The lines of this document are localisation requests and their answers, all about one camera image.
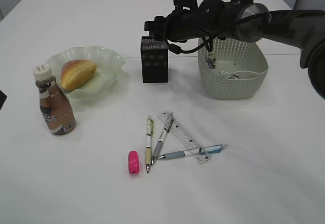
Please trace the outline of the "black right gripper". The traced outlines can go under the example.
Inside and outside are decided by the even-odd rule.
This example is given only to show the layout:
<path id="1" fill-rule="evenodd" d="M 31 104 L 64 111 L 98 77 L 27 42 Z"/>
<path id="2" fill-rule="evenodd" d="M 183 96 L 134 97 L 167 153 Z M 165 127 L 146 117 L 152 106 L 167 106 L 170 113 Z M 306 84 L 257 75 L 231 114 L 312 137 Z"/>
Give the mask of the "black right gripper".
<path id="1" fill-rule="evenodd" d="M 180 17 L 184 12 L 173 11 L 168 16 L 155 16 L 154 20 L 148 20 L 144 22 L 144 31 L 147 31 L 149 36 L 154 38 L 157 41 L 164 41 L 164 35 L 168 38 L 169 41 L 186 43 L 187 40 L 182 39 L 180 41 L 169 39 L 170 28 L 173 25 L 173 22 L 176 21 L 178 24 Z"/>

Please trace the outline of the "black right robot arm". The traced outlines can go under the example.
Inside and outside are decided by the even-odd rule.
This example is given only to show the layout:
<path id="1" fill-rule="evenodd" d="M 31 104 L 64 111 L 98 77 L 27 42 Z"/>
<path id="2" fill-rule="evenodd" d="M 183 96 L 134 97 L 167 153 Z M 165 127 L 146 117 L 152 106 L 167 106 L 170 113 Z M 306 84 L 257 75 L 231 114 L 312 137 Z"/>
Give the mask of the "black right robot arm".
<path id="1" fill-rule="evenodd" d="M 197 8 L 175 9 L 167 17 L 145 21 L 144 30 L 175 54 L 210 47 L 215 38 L 247 43 L 264 38 L 297 47 L 300 67 L 308 70 L 313 88 L 324 97 L 323 10 L 269 11 L 253 2 L 204 0 Z"/>

